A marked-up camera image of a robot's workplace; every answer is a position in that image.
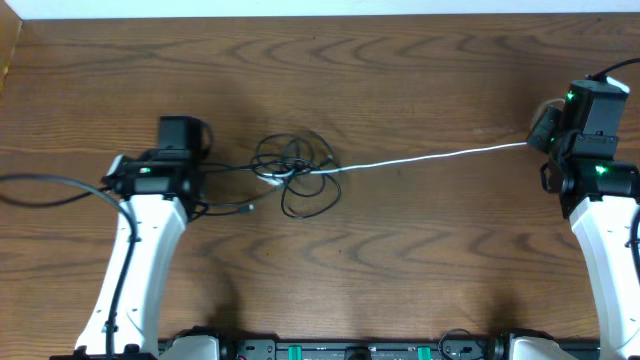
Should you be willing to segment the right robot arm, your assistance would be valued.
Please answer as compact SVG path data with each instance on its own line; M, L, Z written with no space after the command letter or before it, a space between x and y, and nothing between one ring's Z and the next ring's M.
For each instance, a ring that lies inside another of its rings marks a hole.
M573 81L561 107L541 106L526 139L547 155L542 188L580 245L603 359L639 356L639 169L614 158L629 95L605 76Z

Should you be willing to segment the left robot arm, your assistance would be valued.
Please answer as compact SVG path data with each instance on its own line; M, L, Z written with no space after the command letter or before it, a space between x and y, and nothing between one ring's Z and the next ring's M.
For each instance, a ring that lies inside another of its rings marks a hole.
M191 116L162 116L157 144L114 158L103 177L117 195L111 257L74 359L156 359L159 313L177 244L201 197L199 167L212 130Z

